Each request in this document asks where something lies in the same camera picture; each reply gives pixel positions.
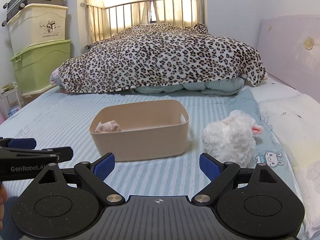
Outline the person's left hand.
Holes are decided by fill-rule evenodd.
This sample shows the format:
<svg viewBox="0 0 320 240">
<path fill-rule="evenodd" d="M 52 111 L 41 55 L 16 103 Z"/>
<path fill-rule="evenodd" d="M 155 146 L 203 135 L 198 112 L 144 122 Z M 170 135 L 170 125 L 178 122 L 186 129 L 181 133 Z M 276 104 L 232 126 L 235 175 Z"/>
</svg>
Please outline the person's left hand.
<svg viewBox="0 0 320 240">
<path fill-rule="evenodd" d="M 3 218 L 4 218 L 4 204 L 8 199 L 8 194 L 5 186 L 2 184 L 0 189 L 0 228 L 3 229 Z"/>
</svg>

